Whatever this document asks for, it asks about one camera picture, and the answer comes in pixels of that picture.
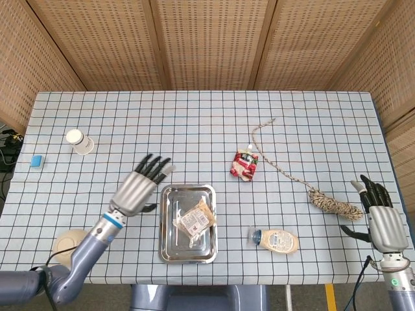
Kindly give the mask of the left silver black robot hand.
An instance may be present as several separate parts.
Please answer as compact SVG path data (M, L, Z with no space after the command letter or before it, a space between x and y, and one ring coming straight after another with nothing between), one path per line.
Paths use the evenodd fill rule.
M174 169L171 158L147 154L117 189L109 210L119 211L126 217L153 211L157 204L147 203L148 199Z

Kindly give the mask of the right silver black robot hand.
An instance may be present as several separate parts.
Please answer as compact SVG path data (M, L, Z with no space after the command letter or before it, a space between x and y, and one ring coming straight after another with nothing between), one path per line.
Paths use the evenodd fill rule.
M352 181L358 192L368 221L368 232L352 231L345 225L341 230L351 238L371 243L381 253L401 253L408 248L409 242L403 221L393 208L388 191L379 183L374 183L361 175L362 183Z

